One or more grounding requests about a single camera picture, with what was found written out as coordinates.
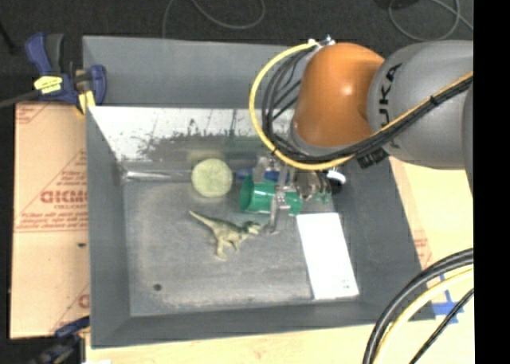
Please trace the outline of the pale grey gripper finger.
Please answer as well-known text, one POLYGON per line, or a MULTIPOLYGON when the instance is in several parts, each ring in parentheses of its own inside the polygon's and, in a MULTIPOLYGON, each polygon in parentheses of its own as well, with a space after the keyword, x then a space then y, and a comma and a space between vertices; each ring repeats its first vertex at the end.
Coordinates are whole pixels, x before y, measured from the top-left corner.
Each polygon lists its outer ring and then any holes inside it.
POLYGON ((278 208, 270 213, 269 221, 262 228, 264 235, 279 233, 287 224, 288 210, 278 208))
POLYGON ((269 166, 269 158, 266 156, 261 156, 257 160, 257 164, 253 168, 253 182, 254 183, 262 183, 265 178, 265 172, 267 171, 269 166))

